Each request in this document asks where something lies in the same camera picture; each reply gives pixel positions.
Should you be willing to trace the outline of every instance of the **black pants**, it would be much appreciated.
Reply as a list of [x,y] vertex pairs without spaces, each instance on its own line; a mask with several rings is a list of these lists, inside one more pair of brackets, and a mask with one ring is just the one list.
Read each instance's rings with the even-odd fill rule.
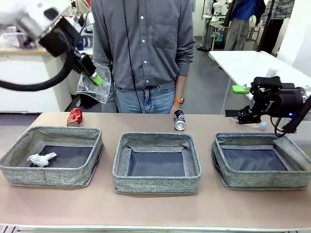
[[269,54],[272,53],[274,46],[276,45],[276,40],[278,38],[278,34],[283,25],[283,19],[272,19],[268,25],[267,34],[263,39],[263,44],[261,47],[262,51],[265,51]]

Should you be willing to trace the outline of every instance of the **black soda can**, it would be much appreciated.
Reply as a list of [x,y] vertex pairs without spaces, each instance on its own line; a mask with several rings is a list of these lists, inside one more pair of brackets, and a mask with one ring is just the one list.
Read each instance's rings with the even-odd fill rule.
[[182,110],[175,111],[174,122],[175,122],[176,130],[184,131],[184,129],[186,128],[186,120],[185,120],[185,114]]

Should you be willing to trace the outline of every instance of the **orange watch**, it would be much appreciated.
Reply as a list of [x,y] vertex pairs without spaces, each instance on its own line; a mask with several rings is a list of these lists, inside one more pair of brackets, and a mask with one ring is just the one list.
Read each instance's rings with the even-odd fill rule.
[[174,102],[180,103],[180,104],[184,104],[185,99],[184,99],[184,98],[181,98],[181,99],[175,98],[175,99],[174,99]]

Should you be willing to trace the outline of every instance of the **shirt pocket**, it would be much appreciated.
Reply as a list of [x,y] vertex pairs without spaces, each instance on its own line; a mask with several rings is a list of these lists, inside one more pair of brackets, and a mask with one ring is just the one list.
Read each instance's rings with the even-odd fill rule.
[[160,49],[173,49],[177,46],[177,18],[157,17],[155,19],[153,45]]

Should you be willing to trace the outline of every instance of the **white crumpled tissue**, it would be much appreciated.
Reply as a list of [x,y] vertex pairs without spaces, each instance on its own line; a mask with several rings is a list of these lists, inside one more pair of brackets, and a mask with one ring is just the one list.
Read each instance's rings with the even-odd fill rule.
[[52,152],[46,155],[33,154],[29,156],[27,161],[31,161],[33,164],[38,165],[39,167],[44,167],[49,165],[49,160],[54,158],[57,154]]

